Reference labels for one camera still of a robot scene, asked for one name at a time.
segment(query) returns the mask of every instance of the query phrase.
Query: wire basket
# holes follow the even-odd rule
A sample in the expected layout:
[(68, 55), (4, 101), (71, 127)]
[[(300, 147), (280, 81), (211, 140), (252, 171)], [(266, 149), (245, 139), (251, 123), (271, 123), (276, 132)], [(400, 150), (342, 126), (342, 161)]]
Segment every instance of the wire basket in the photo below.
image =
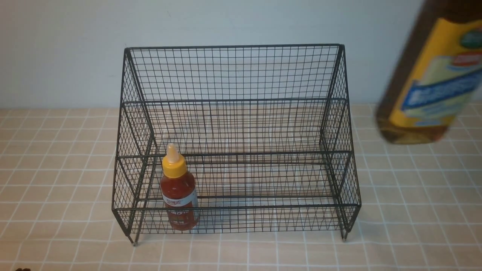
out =
[[(339, 44), (124, 51), (112, 210), (141, 233), (340, 230), (361, 207)], [(200, 215), (172, 229), (159, 189), (175, 143)]]

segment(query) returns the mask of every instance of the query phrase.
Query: tiled surface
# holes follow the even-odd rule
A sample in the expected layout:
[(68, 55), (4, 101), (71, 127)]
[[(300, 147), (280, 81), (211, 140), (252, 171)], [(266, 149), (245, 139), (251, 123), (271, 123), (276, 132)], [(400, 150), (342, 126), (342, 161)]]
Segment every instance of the tiled surface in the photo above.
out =
[(110, 211), (116, 109), (0, 110), (0, 271), (482, 269), (482, 104), (441, 142), (387, 145), (352, 106), (363, 207), (338, 232), (141, 237)]

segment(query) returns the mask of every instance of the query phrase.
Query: wire rack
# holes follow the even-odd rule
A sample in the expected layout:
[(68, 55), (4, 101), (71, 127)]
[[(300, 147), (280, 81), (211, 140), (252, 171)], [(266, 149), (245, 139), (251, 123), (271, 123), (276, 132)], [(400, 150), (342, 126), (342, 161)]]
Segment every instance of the wire rack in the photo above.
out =
[[(361, 207), (339, 44), (124, 51), (112, 210), (142, 233), (340, 230)], [(175, 143), (200, 221), (172, 229), (159, 181)]]

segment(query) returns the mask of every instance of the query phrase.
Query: yellow cap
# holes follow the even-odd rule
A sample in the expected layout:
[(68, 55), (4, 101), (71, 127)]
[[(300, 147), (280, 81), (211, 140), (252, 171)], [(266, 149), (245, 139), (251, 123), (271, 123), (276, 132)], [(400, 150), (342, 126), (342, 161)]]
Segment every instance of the yellow cap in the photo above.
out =
[(166, 156), (162, 159), (164, 175), (171, 179), (179, 178), (187, 172), (184, 156), (180, 155), (173, 143), (167, 144)]

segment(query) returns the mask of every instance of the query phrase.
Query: two-tier wire shelf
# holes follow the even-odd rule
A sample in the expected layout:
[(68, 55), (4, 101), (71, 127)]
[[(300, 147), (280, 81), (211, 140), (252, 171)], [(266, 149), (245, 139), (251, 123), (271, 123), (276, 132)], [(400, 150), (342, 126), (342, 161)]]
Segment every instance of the two-tier wire shelf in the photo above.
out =
[[(189, 231), (172, 229), (159, 189), (168, 143), (197, 181)], [(112, 211), (134, 245), (144, 233), (345, 240), (361, 204), (343, 45), (125, 49)]]

